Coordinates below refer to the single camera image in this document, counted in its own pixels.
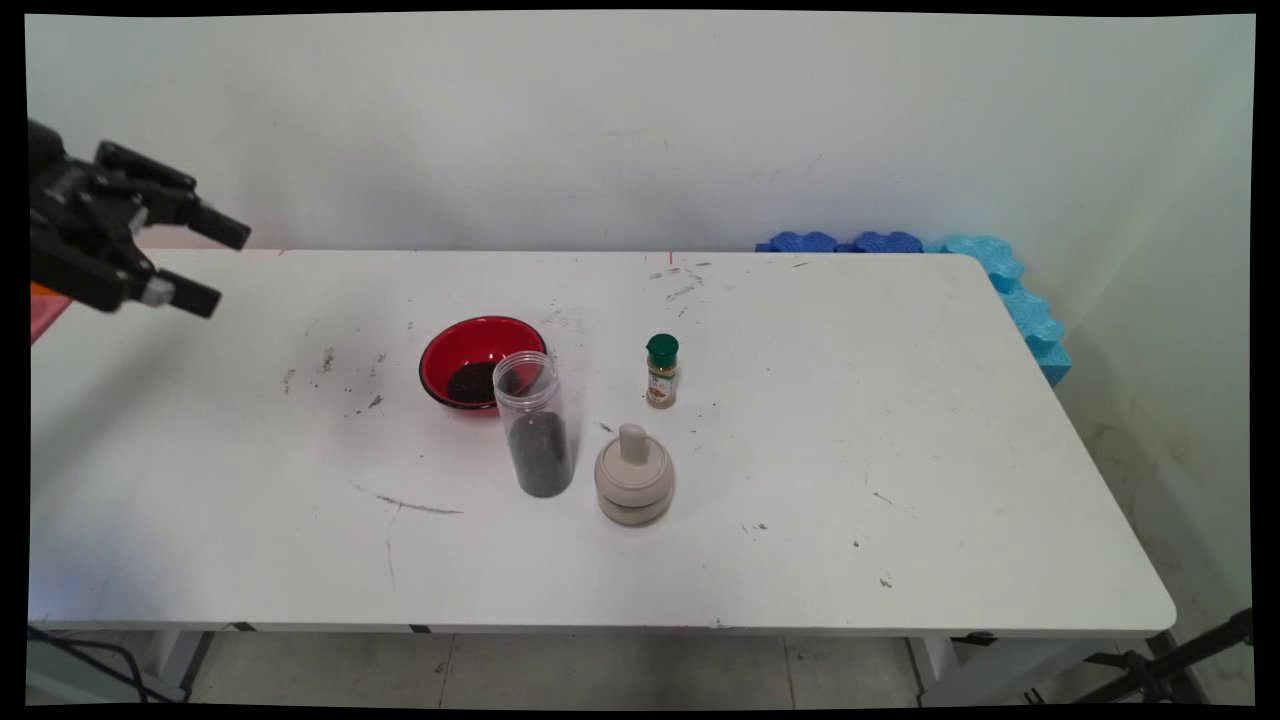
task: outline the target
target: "plastic container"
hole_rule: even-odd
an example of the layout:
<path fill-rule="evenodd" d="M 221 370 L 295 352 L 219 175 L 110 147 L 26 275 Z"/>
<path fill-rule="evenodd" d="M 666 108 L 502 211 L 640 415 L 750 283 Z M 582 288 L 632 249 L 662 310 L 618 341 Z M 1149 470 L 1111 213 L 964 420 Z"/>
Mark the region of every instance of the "plastic container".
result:
<path fill-rule="evenodd" d="M 573 479 L 573 459 L 556 364 L 543 352 L 513 352 L 494 368 L 493 388 L 521 489 L 559 495 Z"/>

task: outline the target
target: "tile floor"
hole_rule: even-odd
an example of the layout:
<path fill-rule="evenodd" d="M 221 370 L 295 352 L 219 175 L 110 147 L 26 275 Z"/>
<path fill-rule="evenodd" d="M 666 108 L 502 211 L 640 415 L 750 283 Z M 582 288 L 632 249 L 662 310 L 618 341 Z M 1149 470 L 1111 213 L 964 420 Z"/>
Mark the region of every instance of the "tile floor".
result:
<path fill-rule="evenodd" d="M 138 648 L 150 633 L 77 633 Z M 961 660 L 980 648 L 957 646 Z M 1069 702 L 1119 671 L 1038 688 Z M 218 633 L 191 702 L 527 710 L 914 707 L 901 638 L 659 634 Z M 58 698 L 28 688 L 28 705 Z"/>

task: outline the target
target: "white table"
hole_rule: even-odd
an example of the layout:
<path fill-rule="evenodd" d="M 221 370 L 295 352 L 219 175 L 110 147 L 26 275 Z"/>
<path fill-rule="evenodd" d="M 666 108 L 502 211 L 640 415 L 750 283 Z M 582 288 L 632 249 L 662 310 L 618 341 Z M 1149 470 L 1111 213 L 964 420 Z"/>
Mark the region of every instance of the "white table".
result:
<path fill-rule="evenodd" d="M 223 291 L 211 320 L 73 306 L 32 348 L 37 626 L 905 635 L 937 705 L 1174 621 L 972 259 L 151 255 Z M 520 491 L 497 418 L 419 382 L 428 341 L 485 314 L 557 356 L 558 497 Z M 681 342 L 667 410 L 643 398 L 657 332 Z M 591 480 L 627 421 L 676 462 L 641 529 Z M 956 669 L 942 638 L 970 632 L 1014 639 Z"/>

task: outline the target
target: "white wall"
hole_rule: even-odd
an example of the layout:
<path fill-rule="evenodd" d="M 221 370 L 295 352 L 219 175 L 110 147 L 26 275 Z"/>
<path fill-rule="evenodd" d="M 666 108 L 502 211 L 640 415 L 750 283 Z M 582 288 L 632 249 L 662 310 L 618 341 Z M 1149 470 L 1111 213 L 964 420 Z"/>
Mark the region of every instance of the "white wall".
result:
<path fill-rule="evenodd" d="M 783 229 L 991 232 L 1062 302 L 1239 24 L 29 17 L 27 97 L 76 152 L 110 137 L 191 172 L 255 247 L 749 250 Z"/>
<path fill-rule="evenodd" d="M 783 229 L 1005 237 L 1068 327 L 1076 366 L 1064 406 L 1187 637 L 1252 602 L 1254 26 L 28 17 L 27 100 L 76 154 L 111 138 L 195 174 L 253 227 L 251 247 L 746 251 Z M 1234 657 L 1202 679 L 1217 697 L 1252 698 L 1252 665 L 1233 674 Z"/>
<path fill-rule="evenodd" d="M 1249 548 L 1249 192 L 1253 28 L 1135 205 L 1128 251 L 1064 338 L 1062 406 L 1178 605 L 1187 639 L 1253 605 Z M 1253 702 L 1253 651 L 1196 667 Z"/>

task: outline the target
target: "spice jar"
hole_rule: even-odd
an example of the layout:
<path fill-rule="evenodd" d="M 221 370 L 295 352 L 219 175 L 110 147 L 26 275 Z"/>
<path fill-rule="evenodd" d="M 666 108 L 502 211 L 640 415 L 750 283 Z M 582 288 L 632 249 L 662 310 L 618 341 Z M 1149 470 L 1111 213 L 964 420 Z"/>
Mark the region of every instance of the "spice jar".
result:
<path fill-rule="evenodd" d="M 676 351 L 680 343 L 662 333 L 649 338 L 649 391 L 645 400 L 654 407 L 671 407 L 676 402 Z"/>

